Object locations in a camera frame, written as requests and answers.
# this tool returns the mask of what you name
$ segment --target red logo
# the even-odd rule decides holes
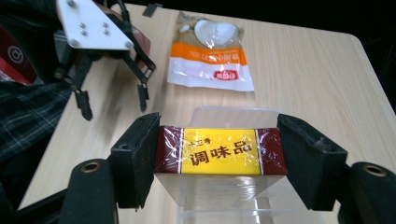
[[[237,80],[239,79],[238,73],[235,70],[216,71],[213,78],[219,80]]]

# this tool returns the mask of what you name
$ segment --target white mounting plate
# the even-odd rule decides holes
[[[128,50],[134,46],[92,0],[58,0],[57,5],[71,47]]]

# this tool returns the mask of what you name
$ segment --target snack bag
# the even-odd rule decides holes
[[[254,91],[236,25],[189,16],[177,17],[168,82],[188,87]]]

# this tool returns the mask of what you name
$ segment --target wooden table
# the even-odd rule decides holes
[[[161,124],[189,123],[196,107],[276,108],[304,119],[348,151],[347,164],[368,161],[396,172],[396,117],[359,39],[353,35],[187,12],[244,28],[242,46],[254,92],[188,88],[167,83],[167,68],[178,11],[128,5],[132,24],[151,40],[149,57],[157,64],[148,82],[145,114],[160,112]],[[67,187],[80,162],[107,158],[111,147],[142,116],[137,78],[122,61],[93,65],[83,89],[93,112],[85,120],[72,96],[21,207]],[[120,210],[120,223],[179,223],[177,205],[154,180],[146,207]],[[320,214],[336,222],[334,211]]]

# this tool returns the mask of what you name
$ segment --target plaid clothing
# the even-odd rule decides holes
[[[52,134],[70,94],[62,82],[0,82],[0,162]]]

